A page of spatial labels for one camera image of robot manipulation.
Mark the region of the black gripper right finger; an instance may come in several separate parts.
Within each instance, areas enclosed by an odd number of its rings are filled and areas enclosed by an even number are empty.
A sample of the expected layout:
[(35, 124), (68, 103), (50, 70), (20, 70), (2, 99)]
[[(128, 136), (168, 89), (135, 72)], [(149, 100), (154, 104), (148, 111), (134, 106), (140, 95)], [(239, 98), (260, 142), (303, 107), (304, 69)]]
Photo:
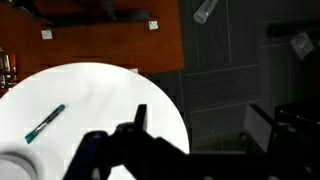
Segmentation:
[(134, 125), (140, 131), (145, 131), (147, 128), (147, 105), (139, 104), (134, 118)]

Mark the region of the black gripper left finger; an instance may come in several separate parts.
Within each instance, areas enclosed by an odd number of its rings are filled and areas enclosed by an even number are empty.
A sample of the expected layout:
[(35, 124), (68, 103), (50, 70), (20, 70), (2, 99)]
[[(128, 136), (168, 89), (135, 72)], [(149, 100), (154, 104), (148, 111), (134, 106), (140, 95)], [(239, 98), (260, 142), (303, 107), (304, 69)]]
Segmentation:
[(63, 180), (107, 180), (110, 169), (103, 160), (103, 145), (108, 138), (104, 131), (86, 133), (67, 170)]

